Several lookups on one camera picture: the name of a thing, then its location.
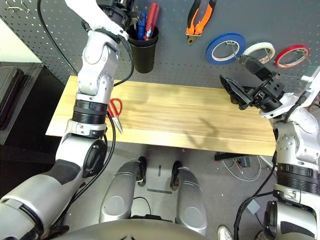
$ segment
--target orange pliers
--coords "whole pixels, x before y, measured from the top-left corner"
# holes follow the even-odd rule
[[[206,11],[202,20],[195,26],[195,19],[199,11],[200,3],[201,0],[194,0],[188,15],[187,27],[185,31],[185,34],[187,35],[188,45],[191,45],[197,37],[201,36],[205,26],[210,21],[212,14],[214,13],[217,0],[209,0],[209,4],[206,7]]]

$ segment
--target gray pegboard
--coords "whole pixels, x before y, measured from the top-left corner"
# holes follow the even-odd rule
[[[8,0],[18,6],[19,0]],[[152,0],[136,0],[135,10],[149,10]],[[37,1],[25,0],[30,13],[23,11],[11,14],[3,2],[0,17],[17,36],[66,83],[71,69],[64,63],[47,38],[36,12]],[[193,0],[158,0],[160,13],[157,22],[159,40],[156,46],[154,69],[151,73],[134,72],[131,81],[176,84],[221,88],[219,74],[224,73],[238,80],[242,85],[253,86],[258,80],[246,72],[238,62],[226,65],[212,65],[207,62],[205,52],[210,42],[224,33],[242,34],[247,47],[257,42],[271,42],[276,55],[294,44],[306,44],[310,48],[309,60],[320,64],[320,1],[278,1],[278,0],[217,0],[211,21],[192,46],[186,43],[187,16]],[[202,0],[199,16],[203,16],[207,0]],[[64,0],[43,0],[42,15],[53,39],[64,52],[73,67],[79,71],[81,54],[86,45],[87,34],[82,29],[81,18],[70,10]],[[130,63],[126,51],[120,47],[120,63],[117,79],[124,78]],[[267,67],[283,74],[281,80],[286,91],[293,91],[309,63],[297,67],[279,69],[273,61]]]

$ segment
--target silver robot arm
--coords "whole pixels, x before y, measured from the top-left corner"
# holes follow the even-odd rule
[[[105,15],[95,0],[66,3],[93,29],[88,32],[82,54],[73,116],[67,122],[53,168],[29,178],[0,200],[0,239],[45,236],[84,178],[102,169],[107,154],[107,144],[101,138],[106,131],[119,58],[118,44],[111,36],[128,39],[128,34]],[[105,29],[111,36],[97,29]]]
[[[278,201],[267,204],[264,235],[279,240],[301,236],[320,240],[319,126],[303,108],[320,91],[320,66],[310,66],[296,91],[284,93],[285,86],[276,79],[276,72],[253,57],[243,55],[240,60],[262,84],[245,89],[223,74],[221,83],[241,110],[259,108],[276,136],[277,183],[273,195]]]
[[[305,108],[309,106],[320,91],[320,66],[310,66],[301,78],[306,93],[305,101],[286,119],[295,101],[283,96],[283,105],[276,111],[279,117],[270,119],[272,127],[277,131],[277,183],[273,187],[273,195],[278,201],[271,201],[266,209],[267,234],[276,239],[289,233],[300,233],[314,239],[320,239],[320,182],[319,154],[317,140],[318,122]]]

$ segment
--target scissors blade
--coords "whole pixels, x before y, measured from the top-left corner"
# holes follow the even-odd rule
[[[119,118],[117,116],[113,117],[113,122],[115,123],[116,127],[118,128],[119,132],[122,134],[124,131],[122,129],[122,125],[119,121]]]

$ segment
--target red tape roll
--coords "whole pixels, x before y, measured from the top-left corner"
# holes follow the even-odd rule
[[[287,64],[280,64],[280,60],[285,56],[287,55],[288,53],[291,53],[293,51],[296,51],[296,50],[302,50],[302,51],[305,51],[305,53],[303,54],[302,57],[300,57],[298,60],[294,61],[294,62],[291,62],[291,63],[287,63]],[[309,56],[310,54],[310,51],[309,51],[309,48],[304,45],[304,44],[297,44],[297,45],[293,45],[293,46],[290,46],[290,47],[287,47],[285,50],[283,50],[282,52],[280,52],[276,58],[275,58],[275,65],[280,68],[280,69],[288,69],[288,68],[292,68],[292,67],[295,67],[297,65],[299,65],[300,63],[302,63],[304,60],[307,59],[307,56]]]

